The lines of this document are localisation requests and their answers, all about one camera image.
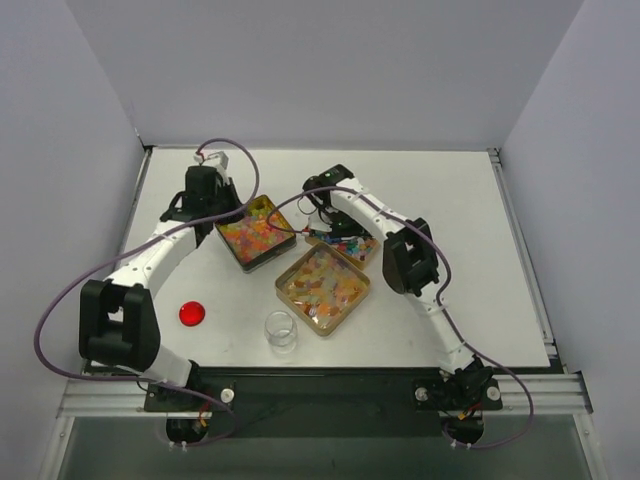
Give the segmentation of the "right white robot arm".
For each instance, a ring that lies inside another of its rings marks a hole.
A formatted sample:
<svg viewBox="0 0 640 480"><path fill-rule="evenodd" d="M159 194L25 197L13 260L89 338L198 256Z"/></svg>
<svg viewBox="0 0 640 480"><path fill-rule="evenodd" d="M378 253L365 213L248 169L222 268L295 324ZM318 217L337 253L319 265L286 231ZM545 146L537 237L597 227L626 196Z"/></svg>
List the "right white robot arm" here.
<svg viewBox="0 0 640 480"><path fill-rule="evenodd" d="M346 218L381 243L383 278L427 327L438 367L445 373L429 396L446 409L485 400L495 387L494 371L447 311L443 293L451 282L451 266L435 245L426 220L394 212L342 164L307 179L303 191L330 227Z"/></svg>

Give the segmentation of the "clear glass jar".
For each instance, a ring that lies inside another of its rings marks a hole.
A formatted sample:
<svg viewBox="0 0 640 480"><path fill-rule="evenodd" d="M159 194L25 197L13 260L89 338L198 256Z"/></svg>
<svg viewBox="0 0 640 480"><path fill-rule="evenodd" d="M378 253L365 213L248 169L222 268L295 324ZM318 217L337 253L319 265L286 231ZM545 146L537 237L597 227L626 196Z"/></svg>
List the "clear glass jar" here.
<svg viewBox="0 0 640 480"><path fill-rule="evenodd" d="M297 346L297 324L285 311L273 311L266 317L264 335L271 349L278 354L289 354Z"/></svg>

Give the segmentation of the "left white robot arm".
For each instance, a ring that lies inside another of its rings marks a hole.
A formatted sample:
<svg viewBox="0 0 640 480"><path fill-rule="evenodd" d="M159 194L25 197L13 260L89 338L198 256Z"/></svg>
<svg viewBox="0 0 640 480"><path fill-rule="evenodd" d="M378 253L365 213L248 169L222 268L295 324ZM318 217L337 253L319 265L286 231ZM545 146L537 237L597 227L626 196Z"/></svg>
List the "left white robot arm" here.
<svg viewBox="0 0 640 480"><path fill-rule="evenodd" d="M214 229L212 216L240 218L241 202L226 165L187 169L185 187L161 215L151 244L80 292L79 353L89 361L170 384L168 400L190 411L201 403L196 364L162 345L154 297L179 264Z"/></svg>

